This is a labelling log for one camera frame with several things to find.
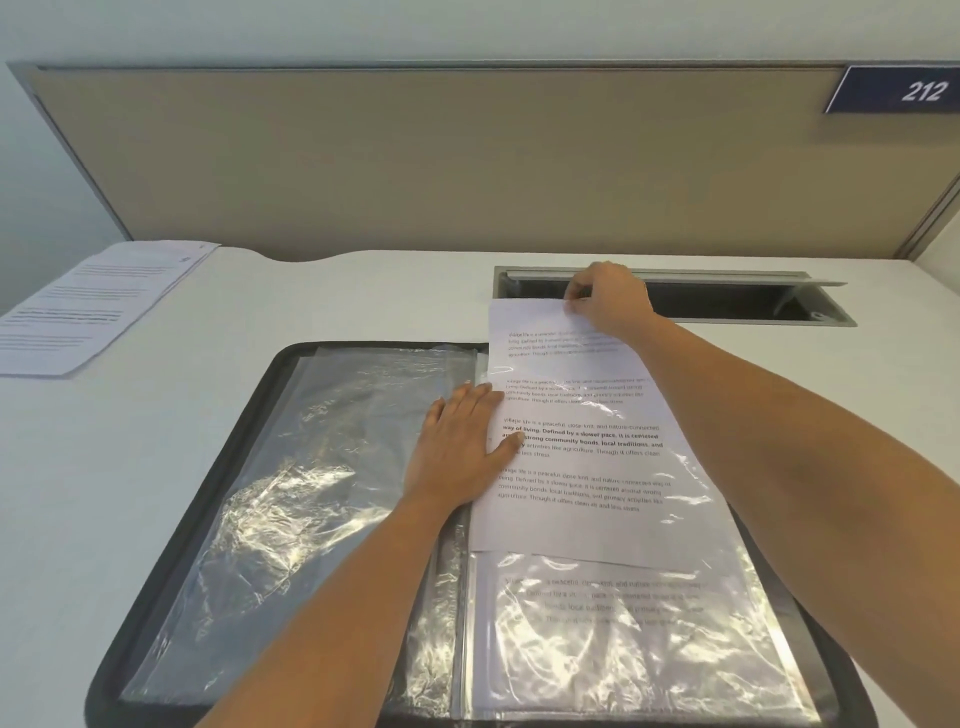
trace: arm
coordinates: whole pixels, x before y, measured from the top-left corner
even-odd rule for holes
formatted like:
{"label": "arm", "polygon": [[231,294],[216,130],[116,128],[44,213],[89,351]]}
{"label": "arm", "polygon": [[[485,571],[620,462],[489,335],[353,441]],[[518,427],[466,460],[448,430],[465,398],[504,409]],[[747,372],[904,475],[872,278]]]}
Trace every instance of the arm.
{"label": "arm", "polygon": [[661,318],[623,266],[594,263],[566,297],[639,354],[804,607],[919,726],[956,725],[957,484],[851,412]]}
{"label": "arm", "polygon": [[487,455],[487,427],[502,399],[489,384],[465,384],[448,402],[434,402],[396,509],[330,575],[201,728],[376,723],[441,527],[454,508],[490,487],[523,443],[517,432]]}

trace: desk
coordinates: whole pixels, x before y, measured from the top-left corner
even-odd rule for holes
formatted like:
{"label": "desk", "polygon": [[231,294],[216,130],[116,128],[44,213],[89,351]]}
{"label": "desk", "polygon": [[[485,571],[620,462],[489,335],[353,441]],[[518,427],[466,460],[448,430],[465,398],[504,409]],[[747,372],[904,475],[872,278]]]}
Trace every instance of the desk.
{"label": "desk", "polygon": [[[493,266],[594,255],[223,248],[62,380],[0,378],[0,706],[79,728],[87,686],[274,355],[321,340],[486,341]],[[857,328],[698,324],[960,478],[960,297],[893,260],[624,255],[637,268],[807,271]],[[909,721],[866,676],[881,728]]]}

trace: white paper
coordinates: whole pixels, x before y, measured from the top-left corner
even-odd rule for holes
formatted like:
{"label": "white paper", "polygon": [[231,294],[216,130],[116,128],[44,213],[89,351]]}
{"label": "white paper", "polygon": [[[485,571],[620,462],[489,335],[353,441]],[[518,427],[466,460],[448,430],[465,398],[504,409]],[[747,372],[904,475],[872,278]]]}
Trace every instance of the white paper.
{"label": "white paper", "polygon": [[683,574],[482,554],[473,709],[481,717],[815,716],[740,558],[731,549],[714,555],[710,569]]}
{"label": "white paper", "polygon": [[192,240],[133,241],[89,257],[0,317],[0,375],[72,372],[216,247]]}
{"label": "white paper", "polygon": [[470,549],[694,570],[729,511],[639,357],[560,301],[491,304],[491,446],[511,467],[473,505]]}

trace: number sign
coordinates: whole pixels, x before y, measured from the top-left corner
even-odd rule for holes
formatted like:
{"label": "number sign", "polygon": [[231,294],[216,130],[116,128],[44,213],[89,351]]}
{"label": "number sign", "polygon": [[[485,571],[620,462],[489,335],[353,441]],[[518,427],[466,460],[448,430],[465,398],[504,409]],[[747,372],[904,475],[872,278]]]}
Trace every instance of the number sign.
{"label": "number sign", "polygon": [[960,113],[960,66],[852,65],[826,113]]}

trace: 212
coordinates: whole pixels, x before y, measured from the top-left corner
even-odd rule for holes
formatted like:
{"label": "212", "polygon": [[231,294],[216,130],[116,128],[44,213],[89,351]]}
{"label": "212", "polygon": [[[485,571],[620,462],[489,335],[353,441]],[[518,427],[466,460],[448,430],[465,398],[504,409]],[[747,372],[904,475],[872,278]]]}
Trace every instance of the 212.
{"label": "212", "polygon": [[910,85],[910,90],[903,96],[901,101],[940,101],[944,91],[950,88],[949,81],[939,83],[931,81],[925,84],[923,81],[915,81]]}

